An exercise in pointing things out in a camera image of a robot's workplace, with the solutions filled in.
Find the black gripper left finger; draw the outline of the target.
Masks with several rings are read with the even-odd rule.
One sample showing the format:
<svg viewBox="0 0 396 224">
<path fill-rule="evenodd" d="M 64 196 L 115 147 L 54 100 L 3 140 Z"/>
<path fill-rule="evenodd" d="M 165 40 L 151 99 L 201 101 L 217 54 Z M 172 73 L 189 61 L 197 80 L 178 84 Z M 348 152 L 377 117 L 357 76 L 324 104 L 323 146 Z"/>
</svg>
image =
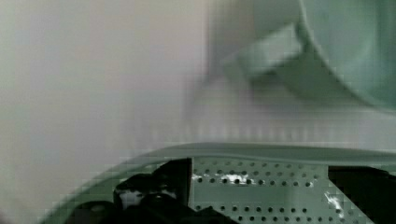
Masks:
<svg viewBox="0 0 396 224">
<path fill-rule="evenodd" d="M 111 202 L 79 204 L 64 224 L 237 224 L 211 207 L 189 207 L 191 177 L 192 159 L 168 161 L 119 183 Z"/>
</svg>

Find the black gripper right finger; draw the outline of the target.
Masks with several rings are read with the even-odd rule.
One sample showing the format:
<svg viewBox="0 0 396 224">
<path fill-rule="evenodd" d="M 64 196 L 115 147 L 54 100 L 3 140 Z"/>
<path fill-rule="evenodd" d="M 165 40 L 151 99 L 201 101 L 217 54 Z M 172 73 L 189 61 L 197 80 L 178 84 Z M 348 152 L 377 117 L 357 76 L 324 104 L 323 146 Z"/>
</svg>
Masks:
<svg viewBox="0 0 396 224">
<path fill-rule="evenodd" d="M 374 224 L 395 224 L 396 180 L 364 166 L 330 166 L 328 177 Z"/>
</svg>

